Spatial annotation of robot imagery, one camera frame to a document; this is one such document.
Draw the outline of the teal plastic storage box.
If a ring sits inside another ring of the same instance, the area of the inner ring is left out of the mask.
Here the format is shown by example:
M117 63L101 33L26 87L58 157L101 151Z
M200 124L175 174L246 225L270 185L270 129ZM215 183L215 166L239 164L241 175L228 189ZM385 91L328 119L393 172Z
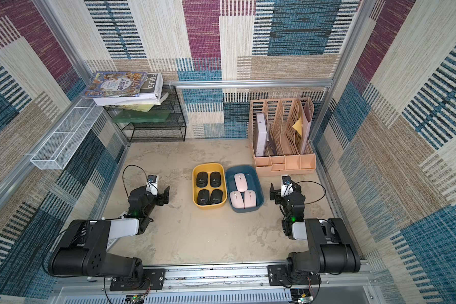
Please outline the teal plastic storage box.
M246 177L246 181L248 183L248 190L253 190L254 192L256 192L257 206L255 208L235 209L232 207L229 194L231 191L237 191L235 180L234 180L234 175L237 173L244 173L244 175ZM263 196L262 187L261 187L259 178L253 167L251 167L249 165L239 165L239 166L231 167L225 172L225 179L227 182L227 193L228 193L228 197L229 197L230 206L236 213L241 214L241 213L247 213L247 212L254 212L263 205L265 198Z

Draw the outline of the pink mouse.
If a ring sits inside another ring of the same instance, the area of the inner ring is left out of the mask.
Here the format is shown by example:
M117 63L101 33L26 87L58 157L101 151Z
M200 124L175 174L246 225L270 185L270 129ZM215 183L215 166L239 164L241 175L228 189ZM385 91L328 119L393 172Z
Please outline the pink mouse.
M235 174L234 180L235 180L235 184L236 184L236 189L239 192L244 193L245 191L248 190L248 183L246 181L246 177L245 177L244 173Z
M253 190L244 192L244 208L255 208L257 206L257 195Z
M233 208L244 209L244 199L241 192L231 191L229 196Z

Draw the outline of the black mouse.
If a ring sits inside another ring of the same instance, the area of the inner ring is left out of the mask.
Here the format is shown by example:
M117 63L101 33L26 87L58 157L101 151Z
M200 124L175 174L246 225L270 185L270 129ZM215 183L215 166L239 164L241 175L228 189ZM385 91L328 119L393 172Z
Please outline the black mouse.
M208 184L208 173L199 172L196 176L196 186L199 188L204 188Z
M220 172L215 171L210 173L210 186L213 188L221 187L222 175Z
M210 205L217 205L223 202L224 192L220 189L214 189L210 195Z
M198 192L197 204L200 206L206 206L210 204L210 191L202 189Z

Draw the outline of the yellow plastic storage box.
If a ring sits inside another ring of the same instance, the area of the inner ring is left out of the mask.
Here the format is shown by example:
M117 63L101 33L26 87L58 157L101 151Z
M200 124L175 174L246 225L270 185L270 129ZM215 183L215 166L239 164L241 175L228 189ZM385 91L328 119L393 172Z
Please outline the yellow plastic storage box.
M211 172L215 172L215 171L218 171L221 173L222 175L222 185L221 187L218 187L218 188L213 188L210 186L210 173ZM207 172L208 173L208 184L206 187L204 188L199 188L196 186L196 176L199 172ZM210 191L210 195L211 195L211 192L214 190L214 189L220 189L224 192L224 197L223 197L223 202L217 204L217 205L206 205L206 206L200 206L197 204L197 197L198 197L198 192L202 189L207 189ZM225 205L226 201L227 201L227 197L228 197L228 194L227 194L227 184L226 184L226 179L225 179L225 170L224 170L224 167L220 164L220 163L204 163L204 164L201 164L201 165L198 165L196 166L194 169L193 169L193 202L194 204L200 208L200 209L215 209L215 208L220 208L222 206Z

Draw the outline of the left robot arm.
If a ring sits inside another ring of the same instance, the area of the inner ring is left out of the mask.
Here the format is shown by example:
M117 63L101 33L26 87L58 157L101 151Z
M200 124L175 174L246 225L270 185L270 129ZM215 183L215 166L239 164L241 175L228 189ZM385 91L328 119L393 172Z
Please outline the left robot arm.
M48 261L54 277L112 278L111 291L147 289L151 279L140 258L108 253L112 239L142 235L156 206L169 202L170 188L154 195L150 186L136 188L128 197L129 210L119 219L74 220L64 231Z

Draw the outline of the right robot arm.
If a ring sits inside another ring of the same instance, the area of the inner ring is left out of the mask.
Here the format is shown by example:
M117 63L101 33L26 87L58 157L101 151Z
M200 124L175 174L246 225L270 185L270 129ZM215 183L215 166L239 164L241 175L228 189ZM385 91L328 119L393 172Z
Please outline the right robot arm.
M269 274L279 285L320 283L321 273L337 276L360 271L360 256L342 219L306 219L305 196L295 182L284 183L281 189L271 185L269 194L281 210L284 235L308 245L304 252L291 252L284 268Z

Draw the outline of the white box in organizer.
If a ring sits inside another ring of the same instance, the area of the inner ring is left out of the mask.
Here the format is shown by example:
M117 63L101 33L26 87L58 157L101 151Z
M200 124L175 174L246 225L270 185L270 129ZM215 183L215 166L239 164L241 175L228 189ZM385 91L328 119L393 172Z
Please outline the white box in organizer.
M263 113L256 114L255 140L254 149L256 157L265 155L266 144L268 140L267 124Z

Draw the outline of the pink desktop file organizer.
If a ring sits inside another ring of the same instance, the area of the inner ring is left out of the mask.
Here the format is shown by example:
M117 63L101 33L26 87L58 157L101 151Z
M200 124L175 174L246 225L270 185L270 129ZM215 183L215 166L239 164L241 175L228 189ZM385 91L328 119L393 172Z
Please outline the pink desktop file organizer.
M267 124L268 140L263 157L255 156L254 140L256 114L263 113ZM248 123L248 140L253 162L259 176L310 174L316 170L316 155L309 135L314 114L310 98L252 100ZM292 128L302 116L303 136Z

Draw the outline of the yellow paper in organizer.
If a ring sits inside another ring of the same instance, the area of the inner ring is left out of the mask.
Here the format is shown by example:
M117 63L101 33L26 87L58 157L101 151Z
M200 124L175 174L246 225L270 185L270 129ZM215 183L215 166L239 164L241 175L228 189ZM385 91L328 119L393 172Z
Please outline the yellow paper in organizer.
M293 124L292 128L297 132L297 134L303 136L303 119L302 116Z

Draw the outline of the green folder on shelf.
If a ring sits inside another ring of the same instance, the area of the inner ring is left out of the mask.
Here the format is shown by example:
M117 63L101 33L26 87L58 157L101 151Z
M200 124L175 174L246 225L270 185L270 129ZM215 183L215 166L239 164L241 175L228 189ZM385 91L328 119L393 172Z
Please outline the green folder on shelf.
M159 123L167 120L168 116L171 114L168 110L159 110L159 111L132 111L125 110L120 112L112 120L115 123Z

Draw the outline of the black and white folio book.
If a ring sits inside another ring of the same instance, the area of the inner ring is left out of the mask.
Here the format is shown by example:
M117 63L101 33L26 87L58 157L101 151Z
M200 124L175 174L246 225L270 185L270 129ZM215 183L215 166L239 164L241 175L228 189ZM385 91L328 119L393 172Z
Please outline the black and white folio book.
M161 105L169 96L163 92L164 79L161 73L147 73L147 78L141 86L137 97L120 98L91 98L97 106L137 106Z

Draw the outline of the colourful picture book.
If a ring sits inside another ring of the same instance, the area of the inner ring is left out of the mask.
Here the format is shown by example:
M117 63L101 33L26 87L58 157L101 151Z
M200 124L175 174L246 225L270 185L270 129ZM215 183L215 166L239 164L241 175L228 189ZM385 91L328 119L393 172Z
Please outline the colourful picture book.
M146 72L97 72L82 92L82 97L137 97L146 78Z

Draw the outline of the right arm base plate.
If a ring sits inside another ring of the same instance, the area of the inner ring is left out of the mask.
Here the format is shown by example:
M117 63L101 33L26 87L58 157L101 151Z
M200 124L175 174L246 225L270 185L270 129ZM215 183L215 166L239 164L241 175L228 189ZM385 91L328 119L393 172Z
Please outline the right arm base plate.
M294 285L321 283L321 278L317 273L289 271L285 264L269 264L267 273L271 286L285 286L288 288Z

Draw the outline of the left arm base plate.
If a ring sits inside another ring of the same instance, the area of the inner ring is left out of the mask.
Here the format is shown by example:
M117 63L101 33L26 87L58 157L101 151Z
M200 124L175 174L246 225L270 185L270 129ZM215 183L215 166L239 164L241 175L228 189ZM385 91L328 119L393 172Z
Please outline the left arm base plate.
M141 275L133 277L114 277L109 291L161 290L164 284L166 269L143 269Z

